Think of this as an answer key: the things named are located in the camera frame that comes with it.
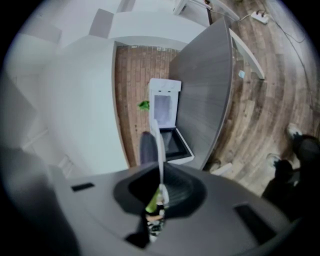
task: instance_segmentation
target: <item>shoe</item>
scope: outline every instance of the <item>shoe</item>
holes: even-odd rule
[[[266,161],[268,163],[269,166],[271,167],[276,167],[276,163],[281,161],[281,158],[279,155],[277,154],[268,154],[267,157],[266,157]]]
[[[296,136],[302,136],[302,132],[294,123],[289,123],[286,128],[286,132],[288,133],[291,140],[293,140]]]

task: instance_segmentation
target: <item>white wall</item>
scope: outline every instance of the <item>white wall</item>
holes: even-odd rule
[[[0,77],[0,102],[0,145],[18,149],[25,143],[37,111],[6,72]]]
[[[69,0],[67,5],[51,19],[62,30],[60,47],[89,35],[90,27],[98,9],[116,13],[121,0]]]
[[[109,38],[122,42],[123,37],[134,40],[134,37],[155,37],[189,44],[205,29],[205,26],[189,19],[165,12],[120,12],[113,17]],[[131,45],[129,40],[122,43]]]
[[[24,146],[28,144],[28,142],[32,141],[36,136],[46,131],[48,127],[39,114],[39,86],[41,86],[39,84],[39,75],[30,74],[16,76],[14,83],[24,98],[36,111],[36,116],[32,119],[32,125],[28,129],[26,139],[23,145],[21,145]],[[37,155],[48,165],[58,165],[65,157],[65,153],[55,143],[50,131],[28,146],[25,151]]]
[[[38,37],[18,33],[5,59],[4,68],[12,78],[39,74],[56,53],[57,44]]]
[[[49,130],[87,175],[128,168],[113,99],[115,47],[114,41],[86,36],[39,78]]]

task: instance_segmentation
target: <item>wood plank floor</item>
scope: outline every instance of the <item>wood plank floor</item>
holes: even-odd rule
[[[275,0],[222,2],[240,17],[266,8],[266,13],[271,13],[287,33],[298,40],[304,37],[288,10]],[[225,177],[261,195],[274,177],[274,169],[265,161],[269,153],[279,154],[299,166],[286,136],[287,125],[295,123],[303,133],[316,134],[320,112],[319,62],[308,38],[302,43],[291,40],[305,66],[306,79],[293,46],[272,20],[264,25],[248,17],[234,22],[231,29],[256,56],[265,80],[259,80],[235,52],[229,113],[206,169],[210,170],[216,162],[232,163],[233,168]],[[245,72],[244,79],[238,76],[240,70]]]
[[[222,2],[240,17],[266,8],[287,33],[298,40],[304,36],[289,12],[276,0]],[[218,17],[219,14],[212,14],[213,20]],[[206,169],[210,170],[216,160],[222,165],[232,163],[233,169],[225,176],[261,195],[274,177],[274,169],[267,167],[265,161],[269,153],[279,154],[292,160],[295,167],[299,166],[286,136],[288,123],[297,124],[304,133],[316,134],[320,123],[320,65],[308,38],[302,43],[291,40],[305,66],[305,74],[293,46],[272,20],[264,25],[248,17],[234,22],[231,29],[256,56],[266,78],[259,80],[234,51],[229,112]],[[147,99],[150,78],[168,77],[169,62],[176,54],[175,50],[156,47],[117,49],[116,104],[131,166],[139,164],[140,135],[149,129],[148,113],[140,111],[137,104]],[[240,70],[245,72],[244,79],[238,76]]]
[[[139,142],[149,131],[149,113],[138,104],[149,100],[151,78],[167,79],[178,51],[150,46],[119,46],[115,58],[115,98],[124,149],[131,167],[140,163]]]

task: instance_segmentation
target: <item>power strip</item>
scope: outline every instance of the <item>power strip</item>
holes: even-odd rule
[[[260,12],[257,12],[254,11],[252,14],[251,14],[251,17],[256,19],[257,21],[260,21],[261,23],[263,24],[267,24],[268,21],[269,21],[269,17],[265,14],[263,17],[262,17],[262,14]]]

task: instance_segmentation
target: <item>black slot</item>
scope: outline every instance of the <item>black slot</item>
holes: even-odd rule
[[[276,235],[275,231],[271,229],[249,205],[239,205],[234,209],[260,245]]]
[[[80,184],[80,185],[75,185],[75,186],[72,186],[71,188],[74,192],[78,192],[81,190],[86,190],[86,189],[92,188],[94,186],[95,185],[93,185],[91,182],[89,182],[89,183],[84,183],[84,184]]]

